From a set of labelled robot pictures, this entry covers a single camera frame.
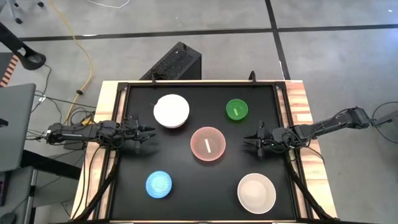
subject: white bowl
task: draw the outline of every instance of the white bowl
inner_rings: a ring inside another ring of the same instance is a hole
[[[188,102],[184,97],[176,94],[161,97],[154,107],[156,121],[166,128],[177,128],[183,125],[188,115]]]
[[[266,213],[276,201],[274,184],[262,174],[245,175],[238,185],[238,199],[247,211]]]

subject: black stand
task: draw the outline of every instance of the black stand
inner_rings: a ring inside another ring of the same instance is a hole
[[[22,66],[28,70],[35,70],[40,68],[45,63],[45,56],[40,54],[30,47],[26,46],[18,39],[7,27],[0,22],[0,42],[2,42],[8,49],[16,55],[22,63]],[[22,55],[19,50],[24,49],[25,55]]]
[[[66,164],[64,162],[56,161],[55,159],[41,156],[28,150],[24,150],[22,153],[21,167],[27,166],[75,180],[80,178],[80,168]]]

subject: pink bowl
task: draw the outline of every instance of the pink bowl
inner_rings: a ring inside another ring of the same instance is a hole
[[[200,128],[193,133],[191,150],[193,154],[203,161],[214,161],[225,151],[225,138],[221,131],[212,128]]]

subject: beige bowl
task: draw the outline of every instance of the beige bowl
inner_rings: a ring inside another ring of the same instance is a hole
[[[238,185],[238,199],[249,212],[263,214],[275,204],[274,184],[262,174],[245,175]]]

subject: cable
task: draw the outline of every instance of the cable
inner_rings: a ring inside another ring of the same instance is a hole
[[[379,106],[373,111],[373,114],[372,114],[372,121],[371,121],[371,122],[372,122],[372,126],[374,126],[374,127],[376,128],[376,130],[378,131],[378,133],[379,133],[385,140],[387,140],[387,141],[389,141],[389,142],[392,142],[392,143],[398,144],[397,141],[393,141],[393,140],[387,138],[385,135],[383,135],[383,133],[381,133],[381,131],[379,130],[379,128],[378,128],[376,125],[374,125],[374,121],[375,121],[374,115],[376,114],[376,111],[377,111],[380,107],[382,107],[382,106],[384,106],[384,105],[391,104],[391,103],[398,103],[398,101],[390,101],[390,102],[383,103],[383,104],[379,105]]]
[[[80,201],[79,201],[79,205],[77,206],[77,208],[76,208],[76,210],[75,210],[75,213],[73,214],[73,216],[72,216],[72,219],[74,219],[75,218],[75,216],[76,216],[76,213],[77,213],[77,211],[79,210],[79,208],[80,208],[80,205],[81,205],[81,201],[83,200],[83,194],[85,193],[85,185],[86,185],[86,157],[85,157],[85,159],[83,160],[83,190],[81,190],[81,197],[80,197]]]
[[[113,8],[113,9],[121,9],[122,7],[124,7],[125,5],[129,4],[129,2],[130,2],[130,0],[127,0],[127,2],[124,3],[124,4],[121,5],[121,6],[108,6],[108,5],[101,4],[101,3],[98,3],[98,2],[94,2],[94,1],[91,1],[91,0],[87,0],[87,1],[89,1],[89,2],[91,2],[91,3],[94,3],[94,4],[96,4],[96,5],[99,5],[99,6],[110,7],[110,8]]]
[[[78,113],[85,113],[86,114],[86,118],[88,117],[88,113],[91,113],[91,114],[93,114],[93,112],[89,112],[89,111],[87,111],[87,110],[82,110],[82,111],[76,111],[76,112],[74,112],[74,113],[72,113],[72,115],[70,116],[70,124],[71,125],[73,125],[73,117],[76,115],[76,114],[78,114]]]
[[[39,134],[43,134],[43,132],[40,132],[40,131],[38,131],[38,130],[34,130],[34,129],[29,129],[29,128],[28,128],[28,132],[32,133],[32,131],[35,131],[35,132],[37,132],[37,133],[39,133]]]
[[[91,174],[91,167],[92,167],[92,163],[94,160],[95,155],[97,154],[98,150],[100,149],[101,146],[98,146],[98,148],[95,150],[93,157],[91,158],[90,164],[88,166],[88,177],[87,177],[87,193],[86,193],[86,201],[85,201],[85,207],[87,206],[87,198],[88,198],[88,191],[90,189],[90,174]]]
[[[63,202],[60,202],[60,204],[62,205],[62,208],[65,211],[65,213],[68,215],[68,217],[70,217],[70,214],[69,214],[68,210],[65,208],[65,205],[63,204]]]
[[[325,163],[325,159],[323,158],[323,156],[319,152],[317,152],[316,150],[314,150],[311,147],[306,147],[306,148],[308,148],[309,150],[311,150],[311,151],[315,152],[316,154],[318,154],[318,156],[322,159],[322,162]]]
[[[36,90],[36,92],[39,92],[39,93],[41,93],[42,95],[45,95],[44,92],[42,92],[42,91],[40,91],[40,90]],[[55,107],[57,108],[57,111],[60,113],[60,123],[61,123],[61,120],[62,120],[62,112],[61,112],[60,108],[58,107],[58,104],[57,104],[55,101],[53,101],[53,99],[50,99],[50,98],[49,98],[49,100],[50,100],[51,102],[53,102],[53,104],[54,104]]]
[[[49,84],[49,78],[50,78],[50,74],[51,74],[51,71],[52,71],[52,68],[50,66],[48,66],[46,64],[44,64],[44,66],[48,67],[50,69],[50,71],[49,71],[49,74],[47,75],[47,78],[45,79],[45,86],[44,86],[44,90],[43,90],[43,95],[45,95],[45,92],[47,91],[47,86]],[[30,113],[33,113],[36,110],[36,108],[42,103],[43,103],[43,101],[38,102]]]
[[[90,187],[91,163],[93,162],[94,157],[95,157],[95,154],[97,153],[97,151],[98,151],[98,149],[99,149],[100,147],[101,147],[101,145],[99,145],[98,148],[96,149],[96,151],[94,152],[93,157],[91,158],[90,164],[89,164],[89,166],[88,166],[87,195],[88,195],[88,188]],[[84,193],[85,193],[85,185],[86,185],[86,184],[85,184],[85,181],[86,181],[86,168],[85,168],[85,164],[86,164],[86,159],[85,159],[85,161],[83,162],[83,170],[84,170],[84,172],[83,172],[83,190],[81,191],[80,201],[79,201],[79,204],[78,204],[78,206],[77,206],[77,208],[76,208],[76,210],[75,210],[75,213],[74,213],[73,216],[72,216],[72,220],[75,219],[76,214],[77,214],[77,211],[79,211],[79,208],[80,208],[80,205],[81,205],[81,203],[82,203],[82,201],[83,201],[83,196],[84,196]]]
[[[69,22],[64,18],[63,14],[57,9],[57,7],[55,7],[53,0],[50,0],[49,2],[50,2],[51,7],[55,10],[55,12],[57,12],[59,18],[68,27],[69,32],[72,35],[73,41],[85,53],[85,55],[87,57],[87,60],[88,60],[88,63],[90,64],[90,76],[88,77],[88,79],[85,82],[85,84],[79,90],[76,91],[77,94],[75,96],[75,99],[73,99],[73,104],[69,108],[69,111],[68,111],[68,114],[67,114],[67,124],[68,124],[68,119],[69,119],[70,113],[71,113],[71,111],[73,109],[73,105],[76,103],[77,99],[79,98],[79,95],[83,94],[83,90],[85,89],[87,84],[90,82],[90,80],[91,80],[91,78],[93,76],[94,67],[93,67],[93,62],[91,61],[90,56],[88,55],[87,51],[80,45],[79,41],[76,40],[75,33],[74,33],[73,29],[70,27]]]
[[[26,140],[26,141],[40,141],[40,139],[42,139],[41,136],[35,136],[34,138],[30,138],[30,137],[32,137],[32,136],[33,136],[33,135],[28,135],[28,136],[26,136],[25,140]]]
[[[29,131],[29,130],[27,132],[31,133],[31,136],[33,135],[33,136],[41,137],[43,135],[43,133],[42,134],[37,134],[37,133],[33,133],[32,131]]]
[[[60,155],[60,156],[54,157],[53,159],[62,157],[62,156],[66,155],[66,154],[69,154],[69,153],[70,153],[70,152],[64,153],[64,154],[62,154],[62,155]],[[81,155],[80,158],[79,158],[73,165],[76,165],[84,155],[85,155],[85,154],[83,153],[83,155]],[[54,183],[55,181],[57,181],[57,180],[59,180],[59,179],[61,179],[61,178],[62,178],[62,177],[57,177],[56,179],[51,180],[50,182],[46,183],[45,185],[43,185],[43,186],[41,186],[41,187],[39,187],[39,188],[37,188],[37,189],[35,189],[35,190],[43,189],[43,188],[45,188],[46,186],[48,186],[48,185]],[[24,198],[21,202],[19,202],[18,205],[15,206],[14,209],[12,209],[11,213],[12,213],[12,212],[15,212],[15,210],[16,210],[20,205],[22,205],[22,203],[24,203],[29,197],[30,197],[30,195],[28,195],[28,196],[27,196],[26,198]]]
[[[52,146],[65,146],[65,145],[69,145],[69,144],[78,144],[78,143],[84,143],[84,141],[80,141],[80,142],[70,142],[70,143],[62,143],[62,144],[51,144]]]
[[[86,106],[86,107],[89,107],[89,108],[96,108],[95,106],[84,105],[84,104],[81,104],[81,103],[74,103],[74,102],[71,102],[71,101],[60,100],[60,99],[56,99],[56,98],[52,98],[52,97],[48,97],[48,96],[43,96],[43,95],[38,95],[38,94],[35,94],[35,96],[42,96],[42,97],[46,97],[46,98],[51,99],[51,100],[56,100],[56,101],[60,101],[60,102],[64,102],[64,103],[70,103],[72,105],[79,105],[79,106]]]
[[[75,109],[73,109],[72,111],[71,111],[71,116],[70,116],[70,123],[73,125],[73,122],[72,122],[72,118],[73,118],[73,115],[74,115],[74,112],[76,111],[76,110],[78,110],[78,109],[81,109],[81,111],[87,111],[86,109],[84,109],[83,107],[81,107],[81,106],[78,106],[78,107],[76,107]]]

